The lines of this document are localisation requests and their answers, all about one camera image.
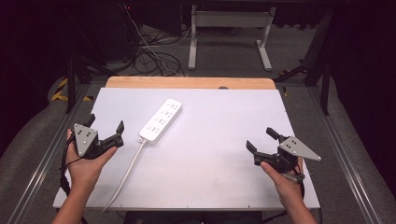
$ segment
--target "hand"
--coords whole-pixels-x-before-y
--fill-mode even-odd
[[[279,200],[288,211],[291,220],[295,224],[314,224],[317,223],[306,208],[301,195],[301,186],[296,182],[288,180],[282,174],[278,173],[270,164],[263,161],[261,167],[274,181]],[[298,166],[296,170],[303,173],[303,159],[298,158]]]
[[[261,163],[261,167],[274,181],[276,191],[279,194],[279,200],[286,209],[293,204],[301,203],[303,201],[300,185],[294,181],[288,180],[265,161]],[[300,169],[300,172],[303,173],[302,158],[298,159],[298,167],[296,167],[297,171]]]
[[[70,138],[71,130],[67,130],[67,139]],[[61,209],[52,220],[53,224],[80,223],[84,207],[95,188],[96,182],[105,164],[116,153],[117,148],[112,147],[105,154],[94,160],[81,159],[73,144],[67,149],[66,164],[72,177],[72,188],[69,196],[64,201]]]
[[[70,138],[70,135],[71,130],[67,130],[67,139]],[[74,144],[70,144],[67,149],[66,164],[75,161],[67,167],[72,178],[72,189],[82,189],[91,193],[99,179],[102,168],[116,151],[117,148],[112,147],[105,154],[94,160],[81,159],[77,161],[80,157],[75,151]]]

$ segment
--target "gray floor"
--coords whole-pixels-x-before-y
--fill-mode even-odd
[[[266,48],[272,72],[264,71],[255,47],[255,40],[262,33],[259,29],[242,29],[237,35],[201,32],[193,71],[187,69],[189,40],[153,49],[176,56],[191,77],[277,77],[280,71],[299,65],[298,60],[304,57],[314,32],[313,28],[301,31],[273,26]],[[134,73],[136,71],[127,70],[124,74]],[[325,117],[318,109],[320,86],[306,88],[302,78],[304,75],[293,77],[277,86],[294,132],[323,158],[322,162],[307,162],[314,173],[312,180],[320,199],[323,223],[396,223],[394,197],[338,101],[334,83],[329,98],[330,116]],[[49,98],[59,81],[49,91]],[[78,90],[80,94],[95,96],[105,83],[104,77],[96,77],[90,86],[78,85]],[[283,94],[283,86],[288,96]],[[65,128],[74,122],[83,122],[92,106],[93,102],[78,102],[75,111],[65,115],[67,102],[51,101],[17,134],[0,160],[0,223],[9,220],[10,223],[49,223],[53,219],[52,202],[59,188],[62,153],[60,147],[54,146],[64,143]],[[42,175],[35,173],[37,167]],[[318,211],[313,213],[318,220]],[[263,212],[264,217],[273,214],[276,212]],[[85,215],[89,223],[122,223],[122,216],[123,213],[99,211],[87,211]],[[288,217],[271,223],[285,222],[289,222]]]

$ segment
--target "table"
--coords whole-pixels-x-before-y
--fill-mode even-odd
[[[221,86],[229,89],[204,89]],[[92,127],[101,139],[123,119],[125,145],[103,169],[87,208],[101,209],[112,197],[139,147],[138,132],[170,96],[182,102],[182,112],[157,145],[143,148],[109,210],[282,209],[272,181],[245,149],[249,140],[259,150],[276,152],[277,142],[264,136],[265,125],[293,135],[279,92],[268,78],[223,77],[110,78],[93,107]],[[304,184],[307,207],[318,208],[309,175]],[[53,205],[60,207],[64,199],[60,190]]]

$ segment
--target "white power strip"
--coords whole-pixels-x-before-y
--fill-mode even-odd
[[[139,141],[146,139],[151,145],[157,144],[180,112],[181,102],[174,99],[167,99],[142,128]]]

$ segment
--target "power strip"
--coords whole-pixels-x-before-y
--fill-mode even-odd
[[[142,128],[139,141],[146,139],[151,145],[157,144],[180,112],[181,102],[174,99],[167,99]]]

